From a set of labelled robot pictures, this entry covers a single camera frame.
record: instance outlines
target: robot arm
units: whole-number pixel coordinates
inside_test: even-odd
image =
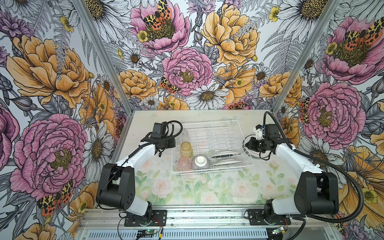
[[[307,158],[294,152],[282,139],[275,124],[258,125],[245,147],[258,152],[271,151],[281,158],[299,178],[293,197],[270,199],[264,206],[267,222],[277,215],[336,214],[338,212],[338,182],[334,174],[323,172]]]
[[[141,140],[139,147],[124,159],[115,164],[107,163],[100,176],[96,202],[117,209],[122,209],[134,215],[139,222],[149,222],[152,217],[152,206],[135,195],[135,174],[137,169],[157,152],[161,156],[162,150],[175,146],[175,137],[167,136],[168,124],[171,122],[155,123],[153,131]]]

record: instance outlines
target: table surface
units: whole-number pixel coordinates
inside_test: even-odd
[[[136,111],[120,153],[124,158],[136,149],[155,122],[181,123],[238,120],[244,137],[262,124],[264,110],[173,110]],[[269,161],[253,159],[254,165],[240,170],[204,174],[172,173],[171,149],[148,159],[135,176],[136,194],[153,205],[241,205],[264,204],[267,199],[293,195],[297,177],[274,154]]]

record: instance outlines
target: floral tablecloth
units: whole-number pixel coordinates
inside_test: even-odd
[[[205,174],[174,174],[170,149],[154,156],[135,176],[136,194],[153,205],[263,204],[294,194],[297,178],[276,156],[241,170]]]

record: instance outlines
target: yellow glass cup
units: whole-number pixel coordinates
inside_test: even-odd
[[[180,157],[193,157],[192,145],[189,142],[183,142],[180,146]]]

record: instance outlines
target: vent grille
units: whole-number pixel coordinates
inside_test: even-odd
[[[120,236],[124,240],[136,239],[138,230],[119,230]],[[182,239],[255,239],[268,238],[265,228],[221,228],[221,229],[164,229],[164,240]],[[120,240],[117,230],[90,230],[87,240]],[[159,233],[154,237],[143,237],[145,239],[159,239]]]

